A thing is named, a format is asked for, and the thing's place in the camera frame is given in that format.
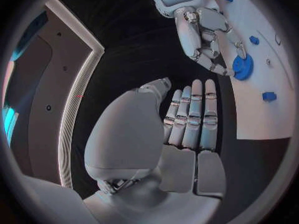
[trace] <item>white light strip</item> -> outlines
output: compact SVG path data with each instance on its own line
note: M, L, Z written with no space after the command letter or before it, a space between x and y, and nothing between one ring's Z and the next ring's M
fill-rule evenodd
M70 164L75 120L87 84L104 54L104 47L59 0L50 0L46 6L93 50L82 65L70 89L60 123L58 137L60 182L63 187L72 188Z

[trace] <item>black floor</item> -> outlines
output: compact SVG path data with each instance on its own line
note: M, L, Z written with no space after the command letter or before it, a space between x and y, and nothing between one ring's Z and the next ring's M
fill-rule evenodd
M72 138L72 181L79 195L86 198L98 190L85 171L84 148L98 117L111 101L129 89L168 76L173 86L160 109L163 117L175 89L191 85L194 79L213 79L221 97L219 136L228 181L226 199L213 223L226 223L248 207L275 174L288 140L236 139L229 78L218 78L184 55L174 21L162 17L152 0L62 1L105 47L81 102Z

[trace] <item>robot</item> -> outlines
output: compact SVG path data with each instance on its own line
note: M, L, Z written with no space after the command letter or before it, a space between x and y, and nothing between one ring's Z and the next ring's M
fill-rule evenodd
M163 16L174 18L190 59L211 72L235 75L213 62L220 54L218 30L234 44L241 59L248 56L215 0L154 1ZM175 91L162 122L159 106L170 88L170 80L163 78L128 91L104 110L94 126L84 158L100 190L85 204L98 221L206 223L219 207L226 178L215 152L215 83L207 80L203 87L195 80L183 91Z

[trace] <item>white panel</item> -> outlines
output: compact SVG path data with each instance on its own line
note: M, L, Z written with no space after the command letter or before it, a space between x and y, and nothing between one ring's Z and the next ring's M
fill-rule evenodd
M290 137L294 126L294 78L283 48L275 42L275 31L250 0L217 0L220 10L243 39L254 59L254 70L245 81L231 78L237 111L237 139L277 139ZM258 37L259 45L250 42ZM228 67L236 50L224 34L218 32L220 50ZM267 103L263 92L275 92L277 100Z

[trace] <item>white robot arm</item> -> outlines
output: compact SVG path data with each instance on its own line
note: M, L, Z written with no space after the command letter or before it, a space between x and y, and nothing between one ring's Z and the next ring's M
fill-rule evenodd
M204 68L227 76L234 76L226 69L212 62L219 54L215 31L220 30L234 44L237 54L246 59L242 40L229 26L227 19L219 12L215 0L154 0L158 11L165 17L175 18L180 43L185 54Z

